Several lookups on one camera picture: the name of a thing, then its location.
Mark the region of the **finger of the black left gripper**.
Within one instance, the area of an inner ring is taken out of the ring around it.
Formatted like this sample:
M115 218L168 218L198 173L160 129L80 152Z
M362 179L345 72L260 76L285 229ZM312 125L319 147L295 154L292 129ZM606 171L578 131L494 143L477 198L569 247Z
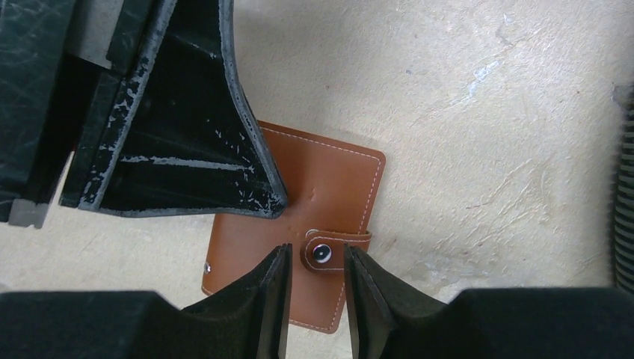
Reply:
M286 187L238 79L232 1L125 1L59 203L276 218Z

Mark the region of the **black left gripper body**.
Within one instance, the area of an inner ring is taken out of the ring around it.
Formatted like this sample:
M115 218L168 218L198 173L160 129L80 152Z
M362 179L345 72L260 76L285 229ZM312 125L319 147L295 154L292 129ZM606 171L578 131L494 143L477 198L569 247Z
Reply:
M64 206L99 212L171 15L125 1L108 67L79 55L87 1L1 3L1 221L41 228Z

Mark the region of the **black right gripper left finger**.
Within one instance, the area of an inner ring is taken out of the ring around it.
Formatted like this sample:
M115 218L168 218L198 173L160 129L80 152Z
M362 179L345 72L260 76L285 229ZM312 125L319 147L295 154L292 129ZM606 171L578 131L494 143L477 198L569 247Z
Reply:
M284 358L292 246L179 309L152 291L4 292L3 358Z

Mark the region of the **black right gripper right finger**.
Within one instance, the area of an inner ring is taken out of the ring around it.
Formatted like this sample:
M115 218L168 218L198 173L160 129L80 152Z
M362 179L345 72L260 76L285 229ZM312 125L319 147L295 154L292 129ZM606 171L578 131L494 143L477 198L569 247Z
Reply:
M611 288L465 289L443 303L343 250L355 358L631 358L633 297Z

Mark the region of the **brown leather card holder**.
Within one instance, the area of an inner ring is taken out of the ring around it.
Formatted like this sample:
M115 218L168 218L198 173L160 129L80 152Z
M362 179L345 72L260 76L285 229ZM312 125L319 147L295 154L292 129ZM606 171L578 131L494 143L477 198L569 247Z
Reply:
M369 220L385 156L273 123L261 127L289 204L275 219L216 215L202 290L207 295L222 290L275 247L290 244L290 322L332 334L345 304L343 249L369 247Z

